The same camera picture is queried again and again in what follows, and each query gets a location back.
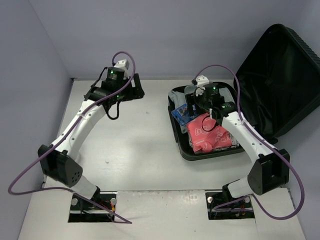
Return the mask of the grey garment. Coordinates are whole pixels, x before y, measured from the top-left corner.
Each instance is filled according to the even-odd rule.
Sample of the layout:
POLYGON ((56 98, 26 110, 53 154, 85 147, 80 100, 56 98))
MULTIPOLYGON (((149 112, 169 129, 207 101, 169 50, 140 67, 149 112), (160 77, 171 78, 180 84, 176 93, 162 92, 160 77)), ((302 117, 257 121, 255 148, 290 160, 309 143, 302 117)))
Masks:
MULTIPOLYGON (((187 94, 192 94, 192 93, 194 93, 194 91, 195 91, 195 86, 193 86, 193 85, 187 85, 187 86, 183 86, 181 89, 176 88, 174 90, 171 90, 168 93, 168 97, 173 102, 174 107, 172 107, 172 110, 169 111, 170 115, 171 115, 171 111, 173 111, 174 109, 186 104, 187 103, 186 102, 186 95, 187 94)), ((187 131, 188 131, 187 130, 187 125, 181 126, 178 122, 177 122, 177 124, 180 127, 181 133, 182 134, 186 134, 187 131)))

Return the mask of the pink patterned garment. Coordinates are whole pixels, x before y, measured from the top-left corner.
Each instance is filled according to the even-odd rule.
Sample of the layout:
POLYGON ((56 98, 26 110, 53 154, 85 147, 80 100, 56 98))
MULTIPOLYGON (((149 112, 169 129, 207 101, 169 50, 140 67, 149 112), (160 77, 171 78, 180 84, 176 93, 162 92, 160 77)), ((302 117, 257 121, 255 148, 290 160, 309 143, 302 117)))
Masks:
POLYGON ((195 154, 210 153, 233 145, 229 132, 216 123, 208 113, 204 113, 186 125, 190 146, 195 154))

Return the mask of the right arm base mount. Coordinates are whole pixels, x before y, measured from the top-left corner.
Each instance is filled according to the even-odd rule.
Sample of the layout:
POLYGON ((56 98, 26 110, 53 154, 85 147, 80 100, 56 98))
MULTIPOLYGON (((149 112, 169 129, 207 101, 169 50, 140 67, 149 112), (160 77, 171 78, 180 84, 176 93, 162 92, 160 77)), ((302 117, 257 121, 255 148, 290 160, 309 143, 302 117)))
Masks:
POLYGON ((217 209, 214 208, 225 203, 222 191, 206 191, 205 198, 209 220, 243 220, 255 218, 249 197, 217 209))

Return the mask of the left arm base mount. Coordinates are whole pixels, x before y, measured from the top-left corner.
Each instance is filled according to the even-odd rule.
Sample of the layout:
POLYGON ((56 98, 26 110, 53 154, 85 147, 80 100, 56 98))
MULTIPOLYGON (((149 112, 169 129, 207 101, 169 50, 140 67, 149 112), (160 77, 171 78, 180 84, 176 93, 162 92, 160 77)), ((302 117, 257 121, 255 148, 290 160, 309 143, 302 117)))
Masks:
MULTIPOLYGON (((104 208, 116 211, 117 193, 101 192, 100 205, 104 208)), ((69 223, 110 223, 115 220, 115 216, 100 207, 89 203, 82 198, 72 195, 69 209, 69 223)))

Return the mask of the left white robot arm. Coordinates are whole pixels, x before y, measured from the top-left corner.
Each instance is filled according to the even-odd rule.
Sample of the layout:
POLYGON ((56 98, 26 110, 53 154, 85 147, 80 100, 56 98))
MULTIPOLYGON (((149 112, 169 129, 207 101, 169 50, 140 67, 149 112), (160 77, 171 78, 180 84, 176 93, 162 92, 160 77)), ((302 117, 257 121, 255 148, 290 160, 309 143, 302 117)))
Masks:
POLYGON ((80 109, 62 134, 50 145, 41 145, 37 152, 43 174, 82 196, 81 202, 89 210, 99 206, 101 190, 87 180, 76 158, 84 141, 104 116, 113 121, 118 119, 109 114, 113 105, 144 97, 139 75, 129 73, 129 65, 127 59, 122 59, 106 67, 106 79, 100 86, 91 85, 80 109))

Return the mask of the blue card packet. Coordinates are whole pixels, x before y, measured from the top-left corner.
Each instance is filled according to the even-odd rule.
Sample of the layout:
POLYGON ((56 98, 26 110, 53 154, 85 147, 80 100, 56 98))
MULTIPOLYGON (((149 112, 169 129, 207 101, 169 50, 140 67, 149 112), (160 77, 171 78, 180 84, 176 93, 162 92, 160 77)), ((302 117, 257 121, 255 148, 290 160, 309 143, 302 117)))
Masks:
POLYGON ((185 103, 182 106, 171 111, 173 118, 179 123, 180 126, 185 126, 199 115, 190 115, 188 105, 185 103))

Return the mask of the black hard-shell suitcase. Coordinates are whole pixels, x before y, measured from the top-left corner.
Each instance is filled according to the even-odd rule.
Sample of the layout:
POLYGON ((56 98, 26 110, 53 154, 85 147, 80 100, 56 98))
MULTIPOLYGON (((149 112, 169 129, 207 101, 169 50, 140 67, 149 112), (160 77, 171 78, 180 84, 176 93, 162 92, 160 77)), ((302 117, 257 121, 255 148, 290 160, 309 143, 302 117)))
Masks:
POLYGON ((245 118, 268 142, 294 128, 320 105, 320 58, 291 28, 270 26, 227 88, 245 118))

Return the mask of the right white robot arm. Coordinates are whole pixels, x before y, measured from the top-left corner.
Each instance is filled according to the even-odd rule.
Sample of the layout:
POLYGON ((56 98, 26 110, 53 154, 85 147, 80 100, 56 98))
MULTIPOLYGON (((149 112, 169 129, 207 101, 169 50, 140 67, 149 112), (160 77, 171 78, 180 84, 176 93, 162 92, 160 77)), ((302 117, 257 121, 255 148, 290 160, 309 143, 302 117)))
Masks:
POLYGON ((196 105, 207 113, 207 118, 215 120, 212 128, 202 126, 195 130, 195 135, 208 135, 221 126, 235 137, 252 162, 246 177, 223 186, 222 202, 233 206, 240 197, 251 194, 261 196, 287 184, 290 175, 288 152, 277 150, 263 139, 245 119, 238 103, 224 101, 217 83, 210 82, 203 75, 196 77, 192 83, 196 86, 193 98, 201 99, 196 105))

